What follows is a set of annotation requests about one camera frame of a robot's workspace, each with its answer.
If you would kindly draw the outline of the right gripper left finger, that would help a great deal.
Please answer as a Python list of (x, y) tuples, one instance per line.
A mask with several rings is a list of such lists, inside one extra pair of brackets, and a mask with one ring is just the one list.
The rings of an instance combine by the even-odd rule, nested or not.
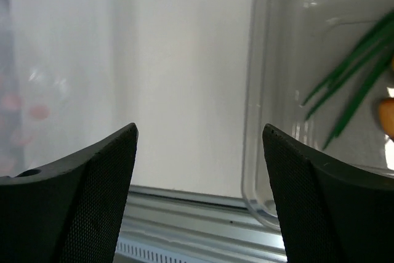
[(1, 178), (2, 262), (112, 262), (137, 151), (133, 123)]

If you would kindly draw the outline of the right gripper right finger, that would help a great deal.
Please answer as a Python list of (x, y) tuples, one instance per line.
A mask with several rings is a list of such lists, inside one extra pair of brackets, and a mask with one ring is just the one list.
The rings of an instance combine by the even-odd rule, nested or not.
[(288, 262), (392, 262), (393, 179), (267, 124), (263, 152)]

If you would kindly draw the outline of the green scallion toy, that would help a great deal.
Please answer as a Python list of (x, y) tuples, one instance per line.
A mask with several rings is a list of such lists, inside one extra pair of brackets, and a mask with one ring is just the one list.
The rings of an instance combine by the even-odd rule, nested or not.
[(302, 102), (303, 106), (323, 87), (327, 88), (326, 93), (324, 93), (309, 109), (305, 116), (305, 120), (309, 120), (326, 101), (344, 87), (363, 66), (374, 58), (378, 58), (376, 64), (371, 68), (371, 72), (361, 83), (360, 88), (355, 92), (355, 95), (351, 98), (345, 110), (331, 129), (323, 145), (324, 150), (345, 130), (369, 91), (384, 71), (388, 69), (389, 63), (393, 60), (393, 10), (388, 11), (377, 23), (375, 23), (375, 25), (361, 37), (343, 61), (323, 78), (306, 96)]

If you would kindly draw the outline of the clear pink zip bag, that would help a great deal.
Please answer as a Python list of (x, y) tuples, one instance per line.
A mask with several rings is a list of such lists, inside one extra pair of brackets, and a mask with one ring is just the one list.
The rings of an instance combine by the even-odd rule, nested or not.
[(1, 0), (2, 176), (119, 128), (110, 2)]

